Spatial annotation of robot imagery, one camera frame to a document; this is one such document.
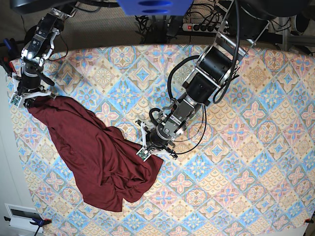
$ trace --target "patterned tablecloth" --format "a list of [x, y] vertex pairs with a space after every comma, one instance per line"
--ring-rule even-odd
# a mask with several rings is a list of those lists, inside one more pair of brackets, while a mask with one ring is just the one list
[[[149, 120], [152, 107], [169, 104], [169, 72], [204, 48], [79, 50], [61, 61], [48, 61], [45, 74], [56, 82], [55, 93], [75, 98], [106, 125], [140, 143], [136, 120]], [[192, 68], [187, 63], [174, 75], [175, 96], [183, 92], [181, 83]], [[85, 204], [46, 126], [25, 109], [11, 106], [32, 200], [44, 218], [53, 220], [46, 235], [249, 236], [302, 226], [315, 210], [314, 59], [254, 49], [239, 73], [224, 100], [208, 107], [201, 145], [176, 161], [163, 157], [153, 187], [139, 201], [125, 201], [120, 213]], [[9, 99], [9, 79], [7, 86]], [[200, 112], [177, 151], [198, 142], [201, 118]]]

